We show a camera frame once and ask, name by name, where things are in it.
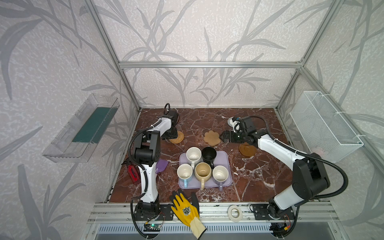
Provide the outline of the round woven rattan coaster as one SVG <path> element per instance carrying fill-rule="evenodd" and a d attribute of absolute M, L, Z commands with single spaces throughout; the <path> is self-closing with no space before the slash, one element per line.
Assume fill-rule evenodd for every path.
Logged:
<path fill-rule="evenodd" d="M 177 137 L 175 139 L 170 139 L 171 143 L 179 144 L 179 143 L 181 143 L 184 140 L 185 136 L 184 136 L 184 134 L 181 131 L 177 131 L 177 134 L 178 135 L 177 135 Z"/>

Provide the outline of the grey blue round coaster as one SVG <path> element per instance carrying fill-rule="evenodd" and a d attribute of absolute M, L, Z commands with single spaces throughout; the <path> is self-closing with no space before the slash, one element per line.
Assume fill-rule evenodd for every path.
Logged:
<path fill-rule="evenodd" d="M 238 123 L 236 117 L 232 117 L 228 119 L 228 125 L 232 127 L 233 129 L 235 128 L 236 124 Z"/>

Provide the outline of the cork paw shaped coaster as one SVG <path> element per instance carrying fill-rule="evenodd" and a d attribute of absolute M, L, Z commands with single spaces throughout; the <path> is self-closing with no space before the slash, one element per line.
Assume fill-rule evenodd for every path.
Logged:
<path fill-rule="evenodd" d="M 204 141 L 210 147 L 214 147 L 221 143 L 220 135 L 217 132 L 209 131 L 204 134 Z"/>

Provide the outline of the brown wooden round coaster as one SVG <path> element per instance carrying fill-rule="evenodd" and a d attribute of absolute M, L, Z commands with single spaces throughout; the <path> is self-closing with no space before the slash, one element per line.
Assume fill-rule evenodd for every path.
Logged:
<path fill-rule="evenodd" d="M 244 157 L 250 158 L 256 154 L 257 148 L 249 145 L 248 143 L 244 143 L 239 145 L 239 152 Z"/>

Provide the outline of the black mug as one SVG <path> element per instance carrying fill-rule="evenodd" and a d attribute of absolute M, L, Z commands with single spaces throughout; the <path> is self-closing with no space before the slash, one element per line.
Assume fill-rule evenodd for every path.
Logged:
<path fill-rule="evenodd" d="M 204 163 L 207 163 L 211 169 L 214 169 L 214 161 L 217 157 L 217 151 L 212 147 L 205 147 L 202 150 L 202 158 Z"/>

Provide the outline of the white speckled mug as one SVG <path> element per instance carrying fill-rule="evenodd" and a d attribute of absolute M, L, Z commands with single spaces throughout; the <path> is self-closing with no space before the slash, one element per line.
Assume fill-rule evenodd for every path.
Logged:
<path fill-rule="evenodd" d="M 203 160 L 202 151 L 197 147 L 189 148 L 186 152 L 186 157 L 193 170 L 195 169 L 196 165 Z"/>

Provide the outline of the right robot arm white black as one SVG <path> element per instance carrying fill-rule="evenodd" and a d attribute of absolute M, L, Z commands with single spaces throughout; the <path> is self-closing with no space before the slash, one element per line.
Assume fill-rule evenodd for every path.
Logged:
<path fill-rule="evenodd" d="M 335 197 L 347 189 L 349 178 L 342 168 L 322 159 L 318 154 L 307 154 L 286 145 L 271 134 L 269 126 L 257 129 L 253 121 L 255 118 L 229 118 L 231 130 L 223 131 L 220 138 L 223 142 L 254 146 L 272 155 L 292 171 L 291 185 L 270 200 L 269 205 L 275 212 L 292 206 L 299 207 L 311 200 Z M 331 185 L 325 166 L 334 168 L 343 178 L 342 186 L 328 194 L 323 194 Z"/>

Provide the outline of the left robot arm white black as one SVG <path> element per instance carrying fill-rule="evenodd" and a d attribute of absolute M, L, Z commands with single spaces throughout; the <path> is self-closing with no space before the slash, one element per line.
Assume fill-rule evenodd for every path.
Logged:
<path fill-rule="evenodd" d="M 167 103 L 164 114 L 149 127 L 139 130 L 131 139 L 128 148 L 129 159 L 140 169 L 142 193 L 137 199 L 138 213 L 158 215 L 160 213 L 159 193 L 156 187 L 156 166 L 161 156 L 161 140 L 177 139 L 179 114 Z"/>

